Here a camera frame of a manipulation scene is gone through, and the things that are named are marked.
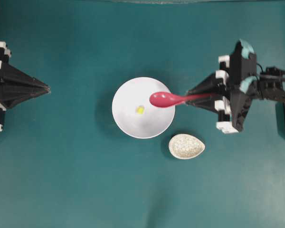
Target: speckled dish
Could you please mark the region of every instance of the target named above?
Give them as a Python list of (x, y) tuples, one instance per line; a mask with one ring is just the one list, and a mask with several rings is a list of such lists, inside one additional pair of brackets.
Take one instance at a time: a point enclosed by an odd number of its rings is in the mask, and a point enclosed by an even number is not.
[(200, 155), (205, 144), (189, 134), (177, 134), (169, 142), (170, 153), (178, 159), (191, 159)]

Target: green table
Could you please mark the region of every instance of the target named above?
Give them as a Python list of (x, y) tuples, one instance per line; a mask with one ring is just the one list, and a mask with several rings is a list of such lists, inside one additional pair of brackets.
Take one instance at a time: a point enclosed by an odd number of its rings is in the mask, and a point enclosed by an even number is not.
[[(149, 76), (185, 94), (239, 38), (260, 64), (285, 69), (285, 1), (2, 0), (10, 63), (52, 93), (7, 112), (0, 228), (285, 228), (280, 105), (254, 101), (244, 132), (232, 135), (216, 129), (217, 115), (185, 105), (149, 140), (112, 118), (123, 82)], [(197, 136), (205, 151), (174, 159), (175, 133)]]

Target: cable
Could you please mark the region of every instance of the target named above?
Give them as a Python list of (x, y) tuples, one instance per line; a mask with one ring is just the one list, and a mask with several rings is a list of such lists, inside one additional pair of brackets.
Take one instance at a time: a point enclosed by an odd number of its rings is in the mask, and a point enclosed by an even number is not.
[(259, 81), (260, 79), (257, 77), (257, 75), (253, 75), (254, 77), (256, 77), (257, 81)]
[(263, 70), (263, 68), (262, 68), (261, 64), (257, 63), (257, 65), (261, 68), (261, 71), (262, 71), (262, 73), (263, 73), (263, 72), (264, 72), (264, 70)]

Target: red spoon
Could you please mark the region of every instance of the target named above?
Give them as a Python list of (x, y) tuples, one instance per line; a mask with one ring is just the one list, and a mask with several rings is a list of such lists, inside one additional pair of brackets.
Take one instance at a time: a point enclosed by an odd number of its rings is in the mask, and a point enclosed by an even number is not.
[(174, 105), (180, 105), (189, 100), (209, 97), (213, 94), (196, 94), (189, 96), (178, 96), (168, 92), (156, 92), (150, 96), (150, 103), (159, 108), (167, 108)]

